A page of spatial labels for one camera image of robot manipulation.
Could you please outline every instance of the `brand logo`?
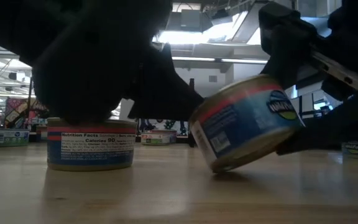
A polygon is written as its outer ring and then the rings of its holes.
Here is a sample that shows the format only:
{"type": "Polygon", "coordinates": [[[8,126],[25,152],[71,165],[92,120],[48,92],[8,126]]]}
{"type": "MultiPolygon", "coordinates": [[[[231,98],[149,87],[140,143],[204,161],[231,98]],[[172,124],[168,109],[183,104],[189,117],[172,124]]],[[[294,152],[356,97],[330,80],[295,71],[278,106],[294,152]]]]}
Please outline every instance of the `brand logo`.
{"type": "Polygon", "coordinates": [[[358,154],[358,142],[347,142],[343,147],[351,154],[358,154]]]}
{"type": "Polygon", "coordinates": [[[270,94],[270,100],[267,102],[267,106],[270,112],[276,113],[284,119],[293,120],[298,117],[291,101],[282,91],[272,91],[270,94]]]}

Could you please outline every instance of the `wooden table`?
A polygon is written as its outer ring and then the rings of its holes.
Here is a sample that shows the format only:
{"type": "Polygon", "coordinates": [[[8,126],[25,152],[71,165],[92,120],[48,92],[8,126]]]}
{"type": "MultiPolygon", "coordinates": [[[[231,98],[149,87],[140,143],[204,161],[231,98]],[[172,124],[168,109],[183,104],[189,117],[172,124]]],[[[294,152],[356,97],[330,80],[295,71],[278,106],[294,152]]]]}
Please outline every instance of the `wooden table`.
{"type": "Polygon", "coordinates": [[[0,224],[358,223],[358,160],[336,152],[213,175],[197,148],[135,151],[129,169],[60,172],[45,144],[0,148],[0,224]]]}

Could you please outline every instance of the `background can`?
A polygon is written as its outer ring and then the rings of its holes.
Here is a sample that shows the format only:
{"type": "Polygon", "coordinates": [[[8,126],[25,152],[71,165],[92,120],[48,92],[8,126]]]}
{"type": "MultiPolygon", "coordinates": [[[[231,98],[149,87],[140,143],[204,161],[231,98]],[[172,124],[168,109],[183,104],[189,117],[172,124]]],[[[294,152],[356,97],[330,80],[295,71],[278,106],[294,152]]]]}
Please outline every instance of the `background can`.
{"type": "Polygon", "coordinates": [[[171,143],[171,134],[142,133],[141,143],[149,146],[166,146],[171,143]]]}
{"type": "Polygon", "coordinates": [[[0,147],[28,145],[29,132],[28,129],[0,128],[0,147]]]}
{"type": "Polygon", "coordinates": [[[151,133],[169,134],[170,143],[174,144],[177,141],[177,132],[175,130],[151,130],[151,133]]]}

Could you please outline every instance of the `colorful poster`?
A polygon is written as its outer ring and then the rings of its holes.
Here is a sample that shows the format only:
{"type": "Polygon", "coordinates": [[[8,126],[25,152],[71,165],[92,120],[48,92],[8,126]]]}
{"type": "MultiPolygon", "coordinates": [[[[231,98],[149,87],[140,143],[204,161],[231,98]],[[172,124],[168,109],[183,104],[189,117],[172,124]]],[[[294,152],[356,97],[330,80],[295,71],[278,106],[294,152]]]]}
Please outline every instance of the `colorful poster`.
{"type": "MultiPolygon", "coordinates": [[[[6,109],[5,109],[5,120],[4,125],[6,126],[9,122],[15,120],[23,111],[27,109],[27,98],[10,98],[6,100],[6,109]]],[[[31,109],[46,110],[45,106],[35,99],[31,98],[30,101],[31,109]]],[[[37,114],[33,111],[30,112],[30,120],[37,117],[37,114]]],[[[13,128],[22,128],[23,123],[27,117],[20,118],[16,121],[13,128]]]]}

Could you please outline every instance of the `blue label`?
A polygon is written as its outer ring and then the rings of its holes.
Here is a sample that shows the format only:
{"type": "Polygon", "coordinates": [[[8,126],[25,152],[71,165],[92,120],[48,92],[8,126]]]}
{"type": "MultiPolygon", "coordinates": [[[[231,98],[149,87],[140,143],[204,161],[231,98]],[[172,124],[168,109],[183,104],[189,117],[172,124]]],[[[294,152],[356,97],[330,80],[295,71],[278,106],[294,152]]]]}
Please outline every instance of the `blue label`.
{"type": "Polygon", "coordinates": [[[257,92],[225,106],[201,122],[216,157],[261,134],[278,128],[301,126],[290,100],[279,90],[257,92]]]}

